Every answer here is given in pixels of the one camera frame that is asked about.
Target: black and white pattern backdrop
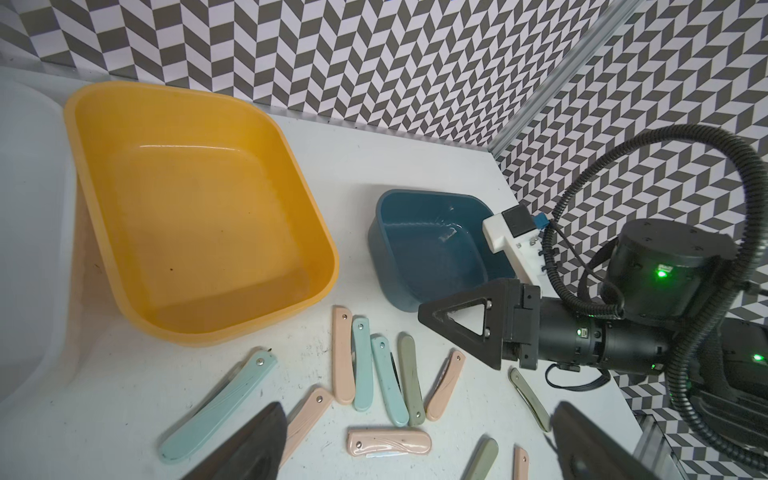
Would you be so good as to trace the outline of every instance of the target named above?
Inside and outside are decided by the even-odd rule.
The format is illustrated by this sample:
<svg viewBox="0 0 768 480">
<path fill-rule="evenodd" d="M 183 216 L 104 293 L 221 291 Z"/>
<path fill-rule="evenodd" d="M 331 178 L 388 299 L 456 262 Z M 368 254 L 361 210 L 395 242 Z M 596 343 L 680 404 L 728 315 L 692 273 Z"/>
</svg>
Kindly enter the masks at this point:
<svg viewBox="0 0 768 480">
<path fill-rule="evenodd" d="M 484 145 L 607 0 L 0 0 L 0 51 Z"/>
<path fill-rule="evenodd" d="M 548 214 L 588 164 L 647 128 L 712 124 L 739 134 L 764 156 L 767 62 L 768 3 L 647 0 L 518 135 L 499 166 L 522 203 Z M 673 219 L 738 239 L 743 212 L 730 163 L 702 145 L 671 142 L 604 170 L 577 195 L 561 225 L 591 257 L 634 218 Z M 570 253 L 561 272 L 576 285 L 580 270 Z M 753 279 L 768 285 L 768 266 Z M 596 296 L 596 285 L 591 293 Z M 768 299 L 760 300 L 741 298 L 731 313 L 764 323 Z M 634 411 L 656 417 L 691 478 L 765 478 L 691 435 L 668 408 L 663 376 L 638 386 L 629 386 L 626 376 L 616 380 Z"/>
</svg>

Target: white table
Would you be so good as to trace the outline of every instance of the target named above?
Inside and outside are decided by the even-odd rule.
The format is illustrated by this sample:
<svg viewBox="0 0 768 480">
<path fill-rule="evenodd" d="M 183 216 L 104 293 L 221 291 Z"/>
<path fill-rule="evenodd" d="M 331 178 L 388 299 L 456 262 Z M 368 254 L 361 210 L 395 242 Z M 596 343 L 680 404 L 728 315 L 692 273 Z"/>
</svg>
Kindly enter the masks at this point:
<svg viewBox="0 0 768 480">
<path fill-rule="evenodd" d="M 37 87 L 57 101 L 84 82 L 27 71 L 0 74 Z M 370 318 L 371 332 L 394 341 L 406 331 L 416 342 L 419 380 L 426 394 L 452 344 L 421 325 L 414 313 L 391 306 L 379 289 L 366 233 L 379 196 L 391 188 L 474 195 L 495 213 L 515 197 L 488 153 L 275 117 L 283 129 L 340 257 L 339 280 L 324 300 L 275 326 L 223 345 L 176 346 L 135 329 L 118 311 L 93 233 L 85 232 L 81 362 L 64 389 L 37 394 L 0 420 L 0 478 L 179 478 L 269 402 L 294 409 L 312 385 L 331 386 L 331 308 L 349 307 Z M 223 427 L 179 465 L 157 457 L 157 439 L 196 405 L 254 346 L 273 349 L 279 364 Z M 531 456 L 530 478 L 561 478 L 553 451 L 521 397 L 501 372 L 468 356 L 445 415 L 422 427 L 433 441 L 424 457 L 353 458 L 345 451 L 350 426 L 391 426 L 375 386 L 373 407 L 358 413 L 334 404 L 283 467 L 280 478 L 461 478 L 482 435 L 499 445 L 488 478 L 511 478 L 515 444 Z M 550 412 L 568 400 L 630 452 L 641 430 L 619 388 L 574 393 L 546 386 L 540 362 L 523 370 Z M 553 372 L 576 384 L 597 373 Z"/>
</svg>

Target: cable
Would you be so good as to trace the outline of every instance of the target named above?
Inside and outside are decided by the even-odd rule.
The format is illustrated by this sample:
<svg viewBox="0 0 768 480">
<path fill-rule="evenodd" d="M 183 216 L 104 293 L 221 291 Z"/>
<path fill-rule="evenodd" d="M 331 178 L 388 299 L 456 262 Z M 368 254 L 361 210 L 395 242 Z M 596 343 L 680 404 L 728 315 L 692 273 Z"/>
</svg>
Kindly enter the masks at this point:
<svg viewBox="0 0 768 480">
<path fill-rule="evenodd" d="M 558 235 L 560 235 L 560 237 L 565 241 L 565 245 L 567 245 L 568 249 L 571 251 L 571 253 L 574 254 L 574 257 L 576 257 L 576 260 L 578 260 L 579 265 L 581 265 L 581 267 L 584 269 L 584 271 L 587 272 L 589 275 L 591 275 L 592 278 L 596 279 L 598 282 L 602 282 L 605 286 L 607 286 L 608 288 L 610 288 L 611 290 L 614 291 L 614 293 L 616 294 L 616 298 L 618 300 L 617 303 L 616 303 L 616 305 L 618 307 L 618 312 L 619 312 L 619 314 L 621 316 L 624 316 L 623 315 L 623 313 L 624 313 L 624 294 L 621 292 L 621 290 L 619 290 L 613 283 L 611 283 L 610 281 L 606 280 L 602 276 L 598 276 L 594 272 L 594 270 L 592 270 L 586 263 L 584 263 L 584 261 L 581 259 L 581 255 L 576 253 L 576 249 L 571 244 L 571 242 L 568 241 L 568 237 L 565 236 L 565 234 L 563 233 L 563 230 L 560 229 L 560 227 L 555 223 L 554 220 L 550 220 L 549 223 L 552 225 L 552 228 L 554 228 L 554 231 L 556 231 L 558 233 Z"/>
<path fill-rule="evenodd" d="M 691 360 L 696 356 L 699 347 L 710 332 L 725 317 L 730 305 L 741 291 L 742 285 L 751 278 L 760 265 L 766 243 L 768 243 L 768 171 L 752 147 L 736 135 L 717 127 L 670 125 L 642 132 L 610 149 L 578 176 L 555 205 L 551 214 L 554 223 L 550 222 L 547 225 L 541 241 L 545 270 L 554 291 L 571 310 L 600 318 L 620 318 L 621 309 L 617 304 L 601 305 L 584 301 L 564 285 L 552 251 L 556 233 L 554 224 L 560 220 L 574 195 L 592 181 L 600 170 L 640 147 L 672 140 L 699 142 L 725 155 L 736 167 L 742 180 L 746 213 L 744 233 L 737 257 L 718 280 L 720 288 L 707 297 L 707 301 L 697 315 L 686 321 L 685 330 L 676 337 L 666 369 L 667 391 L 670 394 L 672 406 L 692 432 L 735 462 L 742 462 L 751 468 L 765 472 L 768 471 L 768 457 L 731 442 L 709 427 L 688 399 L 687 385 Z"/>
<path fill-rule="evenodd" d="M 553 389 L 570 390 L 571 392 L 589 392 L 590 390 L 598 389 L 611 381 L 610 372 L 608 372 L 606 369 L 598 369 L 598 372 L 600 372 L 600 376 L 589 383 L 585 383 L 584 385 L 574 385 L 574 386 L 556 385 L 549 381 L 549 372 L 554 367 L 560 368 L 560 366 L 557 363 L 553 363 L 550 366 L 548 366 L 547 370 L 544 372 L 544 380 L 546 380 L 547 385 L 549 385 Z"/>
<path fill-rule="evenodd" d="M 609 261 L 611 259 L 611 255 L 613 255 L 614 248 L 619 243 L 619 237 L 613 237 L 611 240 L 606 242 L 605 245 L 600 247 L 600 249 L 592 256 L 592 258 L 587 263 L 587 266 L 591 269 L 595 269 L 602 265 L 603 263 Z M 589 295 L 589 286 L 587 285 L 587 272 L 584 271 L 581 274 L 581 277 L 578 279 L 578 288 L 577 288 L 577 294 L 580 299 L 588 301 L 592 300 L 592 297 Z"/>
</svg>

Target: yellow plastic bin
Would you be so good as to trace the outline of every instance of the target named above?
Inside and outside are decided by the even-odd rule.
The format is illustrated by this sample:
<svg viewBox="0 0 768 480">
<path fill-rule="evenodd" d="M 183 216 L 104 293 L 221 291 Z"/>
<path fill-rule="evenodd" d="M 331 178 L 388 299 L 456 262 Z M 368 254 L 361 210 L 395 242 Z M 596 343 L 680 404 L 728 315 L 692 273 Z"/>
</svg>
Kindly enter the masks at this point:
<svg viewBox="0 0 768 480">
<path fill-rule="evenodd" d="M 207 346 L 322 299 L 339 256 L 283 132 L 219 94 L 106 82 L 65 121 L 121 312 Z"/>
</svg>

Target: blue plastic bin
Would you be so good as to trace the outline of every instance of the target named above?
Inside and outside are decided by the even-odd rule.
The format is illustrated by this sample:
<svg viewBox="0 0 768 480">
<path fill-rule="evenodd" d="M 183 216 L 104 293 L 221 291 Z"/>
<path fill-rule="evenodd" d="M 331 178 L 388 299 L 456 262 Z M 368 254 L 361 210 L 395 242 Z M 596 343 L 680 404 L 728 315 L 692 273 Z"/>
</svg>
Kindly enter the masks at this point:
<svg viewBox="0 0 768 480">
<path fill-rule="evenodd" d="M 496 278 L 514 278 L 485 242 L 493 212 L 469 195 L 390 190 L 376 205 L 368 247 L 387 300 L 404 312 Z"/>
</svg>

